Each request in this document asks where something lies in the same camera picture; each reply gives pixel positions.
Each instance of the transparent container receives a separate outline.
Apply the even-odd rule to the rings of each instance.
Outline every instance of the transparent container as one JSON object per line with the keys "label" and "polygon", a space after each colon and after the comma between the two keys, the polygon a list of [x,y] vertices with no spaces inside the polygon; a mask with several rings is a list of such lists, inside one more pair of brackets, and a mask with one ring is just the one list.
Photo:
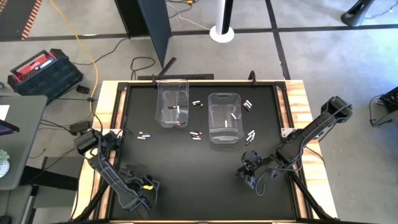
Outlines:
{"label": "transparent container", "polygon": [[183,128],[188,124],[189,83],[186,80],[157,82],[155,119],[164,128]]}
{"label": "transparent container", "polygon": [[241,139],[244,136],[241,96],[236,93],[212,93],[208,103],[210,141],[214,144],[234,144]]}

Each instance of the gray desk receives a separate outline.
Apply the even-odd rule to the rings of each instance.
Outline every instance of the gray desk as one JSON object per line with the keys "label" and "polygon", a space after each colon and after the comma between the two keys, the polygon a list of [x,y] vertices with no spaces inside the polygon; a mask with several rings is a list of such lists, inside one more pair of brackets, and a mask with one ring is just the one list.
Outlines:
{"label": "gray desk", "polygon": [[32,186],[20,186],[15,190],[0,190],[0,217],[11,217],[12,224],[22,223]]}
{"label": "gray desk", "polygon": [[0,136],[0,149],[10,155],[10,169],[0,178],[0,190],[18,187],[46,103],[45,96],[0,96],[0,105],[10,105],[6,121],[19,127],[19,133]]}
{"label": "gray desk", "polygon": [[45,96],[0,96],[0,105],[10,105],[6,121],[19,127],[19,133],[0,136],[0,149],[10,155],[10,170],[0,178],[0,190],[25,184],[77,189],[76,178],[26,166],[46,103]]}

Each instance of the gray carpet floor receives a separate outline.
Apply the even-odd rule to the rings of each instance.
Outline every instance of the gray carpet floor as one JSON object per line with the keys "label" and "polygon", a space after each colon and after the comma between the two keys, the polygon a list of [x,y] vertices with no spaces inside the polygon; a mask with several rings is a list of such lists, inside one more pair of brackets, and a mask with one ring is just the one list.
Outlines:
{"label": "gray carpet floor", "polygon": [[[54,0],[70,19],[79,34],[123,33],[124,27],[112,1]],[[340,15],[355,0],[272,0],[278,27],[344,26]],[[389,9],[395,1],[376,1],[367,16]],[[183,4],[172,3],[183,9]],[[214,25],[215,2],[200,0],[183,17],[207,28]],[[391,12],[364,24],[396,24],[398,13]],[[199,27],[178,18],[170,19],[172,30],[198,30]],[[231,27],[270,28],[263,0],[235,0]],[[44,1],[30,36],[71,35],[48,1]],[[331,96],[341,96],[353,104],[354,115],[345,124],[337,125],[321,142],[326,171],[337,213],[342,220],[375,223],[396,223],[398,219],[398,123],[371,127],[369,100],[398,84],[398,29],[346,30],[280,33],[282,46],[292,79],[304,80],[313,117]],[[84,40],[94,58],[113,50],[120,39]],[[38,42],[0,42],[0,81],[6,83],[9,70],[38,51],[62,49],[71,61],[89,63],[74,40]],[[150,38],[124,40],[115,53],[98,62],[99,95],[103,80],[130,79],[132,58],[156,58]],[[228,44],[217,44],[208,35],[174,36],[170,39],[167,59],[177,61],[167,74],[214,73],[216,79],[247,78],[251,70],[260,79],[283,79],[272,33],[236,34]],[[139,71],[138,75],[160,72],[155,66]],[[147,65],[139,60],[134,67]],[[78,66],[85,74],[82,85],[93,87],[92,66]],[[10,88],[2,95],[13,95]],[[81,98],[75,91],[65,98]],[[372,105],[375,117],[385,113],[383,107]],[[89,115],[85,101],[57,100],[49,105],[44,119],[70,124]],[[73,146],[73,137],[64,131],[41,129],[36,135],[31,156],[46,151],[28,165],[40,167],[44,156],[57,157]],[[69,209],[48,208],[37,211],[35,223],[56,213],[60,219],[70,215]]]}

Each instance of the black tabletop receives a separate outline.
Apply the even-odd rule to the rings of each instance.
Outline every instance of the black tabletop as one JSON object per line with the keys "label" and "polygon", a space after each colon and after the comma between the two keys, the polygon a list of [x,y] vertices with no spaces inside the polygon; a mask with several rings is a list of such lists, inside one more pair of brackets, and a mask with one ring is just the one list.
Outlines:
{"label": "black tabletop", "polygon": [[46,102],[45,96],[0,96],[0,105],[10,105],[6,121],[19,127],[19,133],[0,136],[0,149],[10,155],[10,169],[0,178],[0,190],[18,187]]}
{"label": "black tabletop", "polygon": [[[119,168],[126,164],[145,166],[160,181],[157,205],[151,220],[281,220],[294,219],[291,189],[287,176],[266,181],[266,193],[258,197],[241,178],[235,176],[242,166],[245,150],[257,150],[263,156],[280,143],[280,118],[272,85],[260,87],[191,86],[190,102],[200,100],[201,110],[190,106],[188,126],[167,129],[155,120],[157,90],[131,88],[127,106],[126,131],[119,154]],[[217,145],[210,142],[208,130],[208,96],[211,93],[238,93],[249,100],[252,110],[243,109],[245,137],[236,144]],[[203,132],[194,141],[189,132]],[[256,130],[255,140],[245,147],[248,132]],[[150,133],[146,140],[137,139],[138,132]],[[154,192],[145,192],[153,201]],[[139,220],[147,216],[122,210],[118,198],[110,210],[112,220]]]}

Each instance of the white battery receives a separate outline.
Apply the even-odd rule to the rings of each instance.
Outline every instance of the white battery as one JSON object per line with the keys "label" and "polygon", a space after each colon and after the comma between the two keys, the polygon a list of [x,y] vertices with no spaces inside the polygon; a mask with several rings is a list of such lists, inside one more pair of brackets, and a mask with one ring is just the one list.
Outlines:
{"label": "white battery", "polygon": [[246,102],[248,103],[248,105],[249,105],[250,107],[253,106],[253,105],[249,102],[249,100],[246,100]]}
{"label": "white battery", "polygon": [[249,137],[246,139],[246,141],[250,140],[251,138],[252,138],[252,136],[249,136]]}

